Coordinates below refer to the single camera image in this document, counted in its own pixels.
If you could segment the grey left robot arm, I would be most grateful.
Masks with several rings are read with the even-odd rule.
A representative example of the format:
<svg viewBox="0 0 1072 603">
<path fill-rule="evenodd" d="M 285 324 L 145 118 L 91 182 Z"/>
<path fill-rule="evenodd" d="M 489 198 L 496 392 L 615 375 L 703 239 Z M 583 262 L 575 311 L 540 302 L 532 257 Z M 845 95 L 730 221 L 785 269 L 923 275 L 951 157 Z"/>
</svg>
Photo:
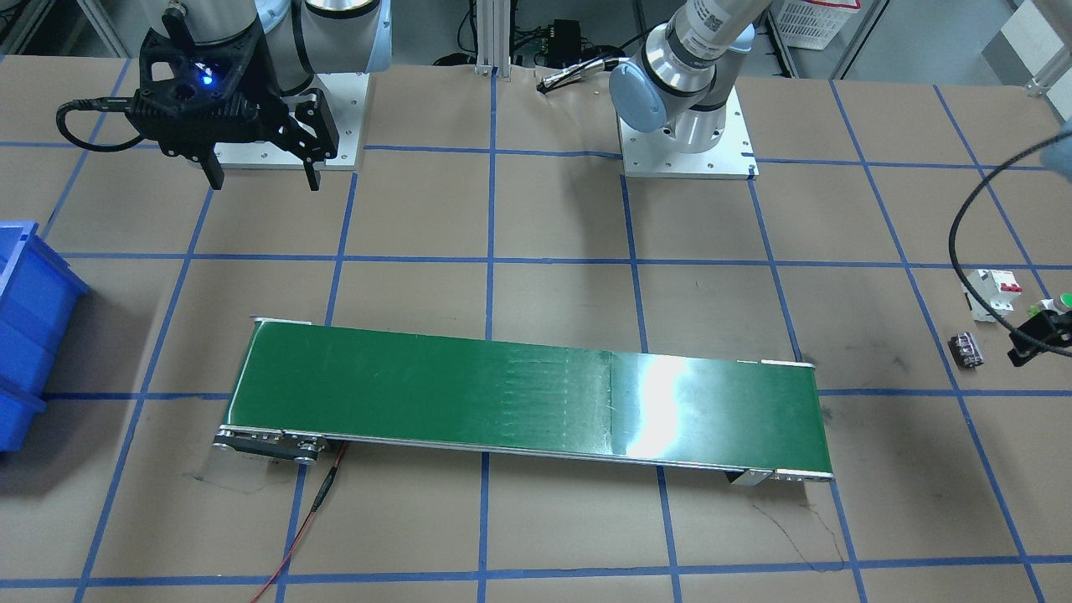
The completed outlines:
<svg viewBox="0 0 1072 603">
<path fill-rule="evenodd" d="M 736 80 L 723 75 L 719 61 L 734 46 L 750 52 L 745 31 L 766 8 L 766 1 L 685 1 L 666 23 L 656 24 L 632 38 L 638 49 L 619 61 L 611 72 L 610 91 L 614 108 L 625 126 L 640 133 L 660 132 L 673 126 L 686 111 L 716 111 L 724 102 L 717 91 L 729 92 Z M 1011 341 L 1008 359 L 1021 367 L 1042 353 L 1069 357 L 1069 312 L 1043 307 L 1022 326 L 999 314 L 962 271 L 957 237 L 961 222 L 992 180 L 1013 168 L 1026 157 L 1064 150 L 1069 129 L 1034 142 L 985 174 L 961 203 L 948 234 L 948 255 L 968 298 L 982 305 L 985 317 L 1002 326 Z"/>
</svg>

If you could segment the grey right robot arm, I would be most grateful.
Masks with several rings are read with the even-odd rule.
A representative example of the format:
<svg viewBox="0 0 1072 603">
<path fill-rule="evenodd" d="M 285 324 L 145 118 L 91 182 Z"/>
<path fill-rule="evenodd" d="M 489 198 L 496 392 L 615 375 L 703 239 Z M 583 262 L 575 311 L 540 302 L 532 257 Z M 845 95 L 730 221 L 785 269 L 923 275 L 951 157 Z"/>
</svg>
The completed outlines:
<svg viewBox="0 0 1072 603">
<path fill-rule="evenodd" d="M 123 114 L 166 157 L 224 171 L 355 167 L 369 76 L 391 59 L 388 1 L 146 1 Z"/>
</svg>

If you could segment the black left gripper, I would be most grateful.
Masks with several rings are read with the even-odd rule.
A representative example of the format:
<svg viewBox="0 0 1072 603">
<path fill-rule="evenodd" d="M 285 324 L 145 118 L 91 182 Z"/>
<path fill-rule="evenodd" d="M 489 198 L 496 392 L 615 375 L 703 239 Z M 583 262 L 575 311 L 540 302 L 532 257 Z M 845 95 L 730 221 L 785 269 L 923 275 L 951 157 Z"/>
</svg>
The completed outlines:
<svg viewBox="0 0 1072 603">
<path fill-rule="evenodd" d="M 1042 352 L 1064 351 L 1071 344 L 1071 313 L 1042 310 L 1008 334 L 1012 348 L 1008 359 L 1022 367 Z"/>
</svg>

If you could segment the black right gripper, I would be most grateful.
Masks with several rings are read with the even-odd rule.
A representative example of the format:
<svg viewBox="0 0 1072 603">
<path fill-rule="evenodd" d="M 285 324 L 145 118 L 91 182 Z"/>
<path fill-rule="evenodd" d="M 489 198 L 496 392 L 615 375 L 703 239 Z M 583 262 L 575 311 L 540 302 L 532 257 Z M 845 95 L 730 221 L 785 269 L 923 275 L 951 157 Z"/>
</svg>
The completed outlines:
<svg viewBox="0 0 1072 603">
<path fill-rule="evenodd" d="M 212 150 L 218 142 L 271 142 L 298 157 L 307 186 L 321 191 L 318 165 L 338 153 L 332 113 L 317 88 L 295 108 L 285 103 L 263 29 L 191 49 L 150 30 L 138 68 L 126 119 L 165 153 L 199 162 L 212 190 L 222 190 L 225 179 Z"/>
</svg>

